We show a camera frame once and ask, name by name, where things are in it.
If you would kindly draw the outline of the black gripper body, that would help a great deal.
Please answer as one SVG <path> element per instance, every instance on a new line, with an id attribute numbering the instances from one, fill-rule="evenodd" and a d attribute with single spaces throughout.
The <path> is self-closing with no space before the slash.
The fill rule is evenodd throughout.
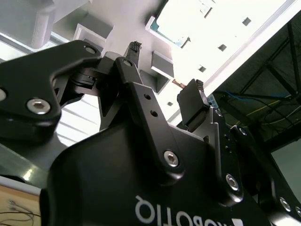
<path id="1" fill-rule="evenodd" d="M 185 163 L 172 186 L 159 183 L 141 132 L 126 122 L 64 150 L 40 195 L 44 226 L 268 226 L 248 194 L 218 203 L 208 145 L 171 128 Z"/>

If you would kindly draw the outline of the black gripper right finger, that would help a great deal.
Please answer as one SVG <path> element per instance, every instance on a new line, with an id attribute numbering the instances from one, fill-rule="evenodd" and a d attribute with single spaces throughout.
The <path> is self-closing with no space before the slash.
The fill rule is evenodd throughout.
<path id="1" fill-rule="evenodd" d="M 177 101 L 184 126 L 209 148 L 209 194 L 229 207 L 251 195 L 272 225 L 300 225 L 301 204 L 274 162 L 245 129 L 226 125 L 223 114 L 209 104 L 202 82 L 191 80 Z"/>

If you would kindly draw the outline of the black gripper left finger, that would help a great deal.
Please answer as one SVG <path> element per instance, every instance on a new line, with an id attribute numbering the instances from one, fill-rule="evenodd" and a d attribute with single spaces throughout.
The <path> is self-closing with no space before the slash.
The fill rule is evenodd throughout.
<path id="1" fill-rule="evenodd" d="M 62 108 L 89 94 L 99 98 L 103 129 L 133 122 L 160 184 L 184 175 L 183 162 L 166 154 L 181 157 L 170 126 L 129 57 L 102 57 L 93 45 L 71 41 L 1 63 L 0 91 L 0 138 L 13 149 L 49 150 Z"/>

